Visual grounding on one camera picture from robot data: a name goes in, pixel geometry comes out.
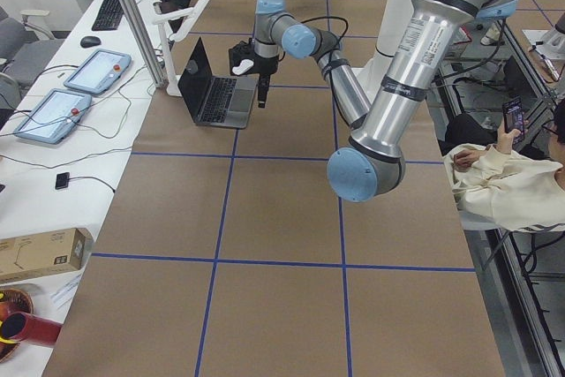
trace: white table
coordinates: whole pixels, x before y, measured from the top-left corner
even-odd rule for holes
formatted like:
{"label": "white table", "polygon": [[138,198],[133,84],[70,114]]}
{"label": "white table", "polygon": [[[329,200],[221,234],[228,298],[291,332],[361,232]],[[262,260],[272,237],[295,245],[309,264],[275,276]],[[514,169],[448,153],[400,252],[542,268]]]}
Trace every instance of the white table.
{"label": "white table", "polygon": [[[136,0],[142,18],[147,24],[149,38],[159,48],[157,27],[151,24],[156,0]],[[147,69],[140,71],[120,95],[114,91],[143,67],[144,61],[125,17],[116,31],[91,31],[92,23],[102,0],[94,0],[79,23],[67,37],[48,67],[60,64],[80,65],[96,48],[83,49],[80,39],[88,34],[101,38],[101,49],[115,50],[132,56],[132,63],[122,78],[106,94],[94,98],[99,102],[84,116],[81,123],[98,132],[116,137],[105,139],[94,130],[80,127],[59,145],[45,146],[26,142],[14,136],[0,137],[0,154],[24,162],[55,166],[90,154],[121,149],[118,152],[98,155],[73,164],[46,170],[7,159],[0,160],[0,183],[6,185],[0,194],[0,238],[11,238],[36,232],[59,230],[70,227],[86,227],[94,240],[108,212],[113,193],[104,184],[93,179],[71,181],[69,187],[55,190],[55,178],[60,172],[69,171],[71,177],[97,177],[116,188],[139,128],[147,113],[154,91],[153,81]],[[64,80],[73,69],[61,68],[40,76],[31,87],[19,109],[31,109],[52,88],[64,88]],[[120,120],[129,108],[127,119],[119,132]],[[1,134],[10,134],[23,119],[15,115]],[[27,291],[34,301],[34,312],[41,317],[63,322],[71,302],[55,305],[51,295],[72,281],[82,271],[51,275],[5,285]],[[22,343],[14,354],[0,363],[0,375],[33,377],[42,374],[52,350]]]}

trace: white stand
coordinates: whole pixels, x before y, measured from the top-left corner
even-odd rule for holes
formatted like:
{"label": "white stand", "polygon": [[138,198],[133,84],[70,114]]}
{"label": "white stand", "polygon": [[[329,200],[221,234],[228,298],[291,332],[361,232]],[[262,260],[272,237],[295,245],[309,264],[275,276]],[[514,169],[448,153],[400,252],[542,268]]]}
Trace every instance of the white stand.
{"label": "white stand", "polygon": [[199,0],[192,8],[157,15],[157,18],[153,20],[153,24],[159,27],[162,57],[165,61],[165,70],[167,71],[167,79],[169,80],[169,84],[167,85],[167,94],[171,96],[180,97],[181,93],[178,88],[178,76],[175,73],[175,65],[173,64],[173,58],[170,54],[169,39],[167,39],[167,35],[165,34],[165,23],[169,20],[186,17],[183,25],[170,37],[172,41],[181,41],[190,33],[192,26],[194,26],[209,1],[210,0]]}
{"label": "white stand", "polygon": [[365,67],[353,70],[370,102],[379,90],[413,11],[411,0],[387,0],[374,56]]}

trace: phone screen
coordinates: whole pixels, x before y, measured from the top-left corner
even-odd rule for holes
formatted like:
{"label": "phone screen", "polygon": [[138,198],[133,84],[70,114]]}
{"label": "phone screen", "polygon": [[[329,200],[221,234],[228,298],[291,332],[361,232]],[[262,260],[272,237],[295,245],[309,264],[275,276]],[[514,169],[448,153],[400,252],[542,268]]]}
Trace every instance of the phone screen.
{"label": "phone screen", "polygon": [[522,101],[520,98],[517,97],[510,102],[502,104],[502,114],[504,116],[505,132],[511,132],[515,128],[520,130],[520,135],[514,137],[514,144],[524,140],[524,111],[522,110]]}

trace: metal pole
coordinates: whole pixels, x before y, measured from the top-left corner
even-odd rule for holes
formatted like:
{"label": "metal pole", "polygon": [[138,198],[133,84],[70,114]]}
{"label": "metal pole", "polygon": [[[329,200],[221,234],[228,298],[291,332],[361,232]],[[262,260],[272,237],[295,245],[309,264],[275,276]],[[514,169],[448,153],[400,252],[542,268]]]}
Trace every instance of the metal pole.
{"label": "metal pole", "polygon": [[156,87],[164,87],[167,84],[167,80],[163,76],[162,68],[157,62],[157,57],[153,50],[153,45],[149,40],[149,34],[139,13],[138,6],[135,0],[119,0],[124,9],[124,15],[127,21],[130,23],[130,28],[133,31],[133,36],[135,41],[138,43],[139,50],[145,61],[147,69],[151,74],[151,78]]}

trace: laptop touchpad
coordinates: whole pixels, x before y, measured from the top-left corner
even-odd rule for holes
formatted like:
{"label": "laptop touchpad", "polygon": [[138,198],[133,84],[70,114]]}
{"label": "laptop touchpad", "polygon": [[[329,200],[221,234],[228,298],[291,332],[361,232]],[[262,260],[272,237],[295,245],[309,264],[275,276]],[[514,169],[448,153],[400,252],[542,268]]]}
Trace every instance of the laptop touchpad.
{"label": "laptop touchpad", "polygon": [[248,112],[250,100],[247,93],[236,91],[230,102],[230,112]]}

